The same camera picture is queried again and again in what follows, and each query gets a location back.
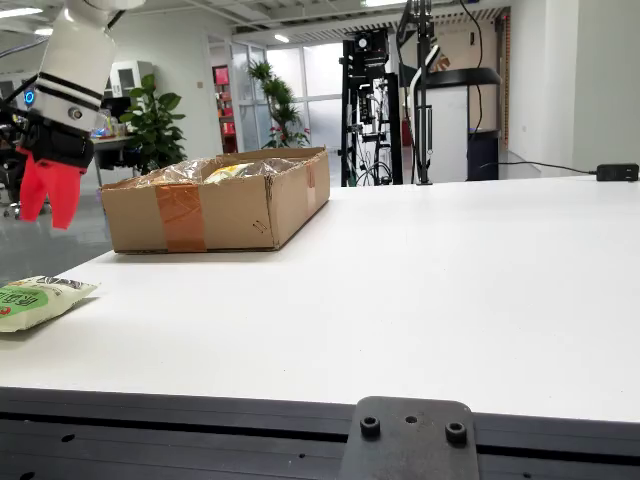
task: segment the potted plant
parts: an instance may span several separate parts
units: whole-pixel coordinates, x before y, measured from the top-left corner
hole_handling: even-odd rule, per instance
[[[269,115],[278,125],[270,130],[270,140],[262,148],[303,147],[309,145],[309,129],[300,131],[300,112],[293,104],[291,87],[274,75],[269,62],[252,63],[249,76],[258,82],[264,92]]]
[[[182,97],[175,93],[156,96],[154,75],[146,75],[142,79],[142,88],[134,88],[130,95],[134,104],[120,117],[120,121],[131,122],[135,128],[128,146],[140,150],[138,170],[145,175],[151,170],[184,160],[184,147],[178,143],[184,139],[182,130],[173,122],[185,118],[185,115],[172,113]]]

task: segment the green snack package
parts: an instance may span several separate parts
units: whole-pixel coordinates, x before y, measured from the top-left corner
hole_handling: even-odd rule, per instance
[[[0,333],[28,330],[73,307],[95,285],[55,277],[33,277],[0,288]]]

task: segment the robotic arm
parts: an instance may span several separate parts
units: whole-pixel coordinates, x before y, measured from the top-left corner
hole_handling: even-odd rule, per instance
[[[27,156],[22,219],[35,221],[49,195],[53,226],[68,228],[80,179],[93,159],[90,140],[115,58],[109,18],[145,0],[66,0],[33,88],[28,126],[18,151]]]

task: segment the metal bracket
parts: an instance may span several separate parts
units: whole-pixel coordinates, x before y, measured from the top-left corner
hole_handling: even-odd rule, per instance
[[[338,480],[479,480],[473,414],[457,402],[369,397],[356,406]]]

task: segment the white table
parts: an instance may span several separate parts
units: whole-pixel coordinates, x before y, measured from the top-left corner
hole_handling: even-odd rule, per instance
[[[333,190],[282,251],[126,256],[0,385],[640,420],[640,184]]]

